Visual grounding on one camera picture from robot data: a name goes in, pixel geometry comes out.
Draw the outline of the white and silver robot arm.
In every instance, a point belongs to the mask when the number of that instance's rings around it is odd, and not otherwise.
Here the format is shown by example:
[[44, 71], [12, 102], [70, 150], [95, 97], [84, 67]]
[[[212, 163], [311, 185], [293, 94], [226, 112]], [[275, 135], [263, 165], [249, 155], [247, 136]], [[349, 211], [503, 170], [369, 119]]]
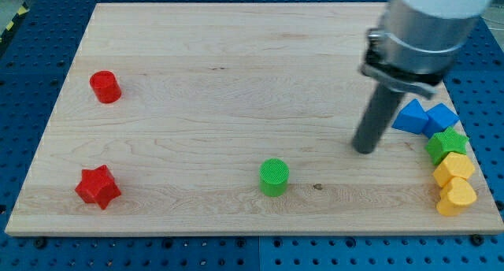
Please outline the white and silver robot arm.
[[492, 0], [388, 0], [361, 72], [377, 81], [374, 95], [431, 98]]

